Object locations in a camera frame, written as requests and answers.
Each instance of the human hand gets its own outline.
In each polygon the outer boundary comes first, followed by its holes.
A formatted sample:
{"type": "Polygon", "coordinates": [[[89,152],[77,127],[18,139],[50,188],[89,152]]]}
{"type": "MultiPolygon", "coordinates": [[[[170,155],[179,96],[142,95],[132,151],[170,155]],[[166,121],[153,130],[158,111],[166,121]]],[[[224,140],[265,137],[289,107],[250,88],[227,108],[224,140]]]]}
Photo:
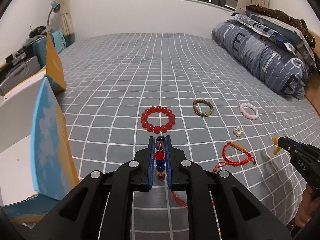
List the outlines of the human hand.
{"type": "Polygon", "coordinates": [[[307,184],[302,194],[302,201],[299,205],[295,220],[296,225],[303,228],[311,219],[311,213],[315,211],[320,203],[320,197],[312,201],[312,188],[307,184]]]}

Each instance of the blue bead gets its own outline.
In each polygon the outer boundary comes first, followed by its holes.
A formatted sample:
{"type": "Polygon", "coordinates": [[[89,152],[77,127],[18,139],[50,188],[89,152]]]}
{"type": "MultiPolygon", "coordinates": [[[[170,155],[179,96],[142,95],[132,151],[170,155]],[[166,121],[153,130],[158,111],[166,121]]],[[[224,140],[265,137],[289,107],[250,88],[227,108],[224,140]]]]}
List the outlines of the blue bead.
{"type": "Polygon", "coordinates": [[[156,170],[157,170],[158,172],[164,172],[165,166],[164,166],[164,165],[157,165],[157,166],[156,166],[156,170]]]}
{"type": "Polygon", "coordinates": [[[157,141],[163,141],[164,142],[165,137],[163,135],[160,135],[157,137],[157,141]]]}
{"type": "Polygon", "coordinates": [[[164,159],[163,160],[156,160],[156,164],[159,166],[164,165],[164,163],[165,163],[164,159]]]}

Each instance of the gray suitcase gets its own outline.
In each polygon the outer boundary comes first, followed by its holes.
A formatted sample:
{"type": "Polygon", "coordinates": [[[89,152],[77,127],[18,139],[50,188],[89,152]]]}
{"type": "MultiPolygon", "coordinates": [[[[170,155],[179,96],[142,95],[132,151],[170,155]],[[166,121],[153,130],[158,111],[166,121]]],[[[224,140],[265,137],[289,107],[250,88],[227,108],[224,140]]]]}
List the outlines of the gray suitcase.
{"type": "Polygon", "coordinates": [[[33,76],[40,70],[40,64],[36,56],[21,62],[11,70],[0,84],[0,95],[4,96],[7,92],[19,85],[22,81],[33,76]]]}

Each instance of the white bead bracelet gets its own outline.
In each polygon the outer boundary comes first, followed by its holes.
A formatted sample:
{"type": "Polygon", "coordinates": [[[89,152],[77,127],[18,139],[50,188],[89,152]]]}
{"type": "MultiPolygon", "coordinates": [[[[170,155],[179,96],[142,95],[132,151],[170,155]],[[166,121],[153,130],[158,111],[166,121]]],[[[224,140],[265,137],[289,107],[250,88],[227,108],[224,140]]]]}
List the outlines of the white bead bracelet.
{"type": "Polygon", "coordinates": [[[239,106],[239,110],[240,110],[240,113],[241,113],[245,118],[247,118],[247,119],[249,119],[249,120],[256,120],[256,119],[259,117],[259,113],[258,113],[257,108],[255,108],[253,105],[251,105],[251,104],[249,104],[249,103],[243,103],[243,104],[241,104],[241,105],[239,106]],[[250,115],[250,114],[248,114],[248,113],[243,109],[244,107],[249,107],[249,108],[251,108],[251,109],[254,111],[255,115],[250,115]]]}

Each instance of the mattress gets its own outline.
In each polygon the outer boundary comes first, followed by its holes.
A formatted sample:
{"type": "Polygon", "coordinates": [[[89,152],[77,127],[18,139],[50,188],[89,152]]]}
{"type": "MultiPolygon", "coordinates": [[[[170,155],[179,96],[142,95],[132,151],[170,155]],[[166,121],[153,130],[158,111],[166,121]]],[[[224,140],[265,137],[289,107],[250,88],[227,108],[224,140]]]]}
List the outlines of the mattress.
{"type": "MultiPolygon", "coordinates": [[[[212,40],[183,33],[121,33],[79,41],[60,54],[67,90],[57,96],[65,113],[69,142],[79,178],[92,170],[111,172],[145,148],[149,136],[140,116],[150,106],[167,106],[176,124],[166,135],[186,158],[212,171],[223,161],[229,141],[255,157],[244,166],[226,166],[284,224],[297,211],[306,182],[289,163],[289,154],[273,136],[320,144],[320,119],[307,100],[283,98],[252,76],[212,40]],[[193,101],[214,105],[212,116],[194,114],[193,101]],[[239,112],[251,103],[259,118],[239,112]],[[244,135],[233,128],[241,125],[244,135]]],[[[208,107],[201,105],[201,112],[208,107]]],[[[165,124],[167,116],[152,114],[149,122],[165,124]]],[[[233,161],[246,156],[228,147],[233,161]]],[[[185,192],[177,195],[186,200],[185,192]]],[[[188,239],[188,211],[179,206],[166,181],[154,176],[149,193],[135,192],[132,239],[188,239]]]]}

